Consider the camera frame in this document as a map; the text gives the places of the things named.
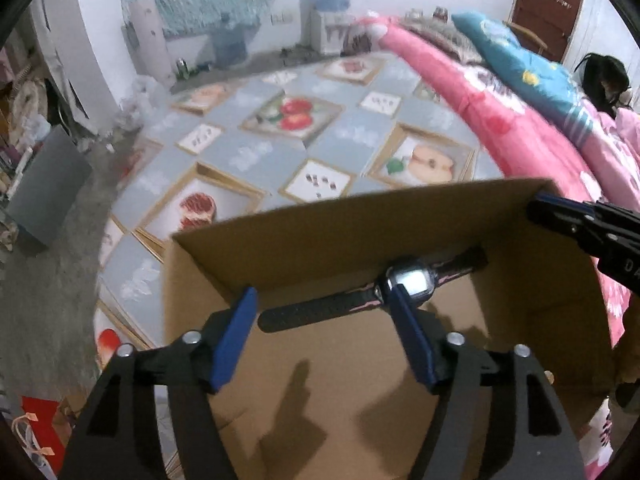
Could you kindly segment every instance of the concrete floor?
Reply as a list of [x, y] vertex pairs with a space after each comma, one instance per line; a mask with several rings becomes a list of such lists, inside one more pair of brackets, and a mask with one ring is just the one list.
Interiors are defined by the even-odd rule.
[[37, 252], [18, 237], [0, 284], [0, 370], [12, 408], [17, 396], [59, 400], [90, 390], [97, 379], [93, 315], [98, 250], [116, 184], [135, 135], [94, 144], [93, 172], [58, 238]]

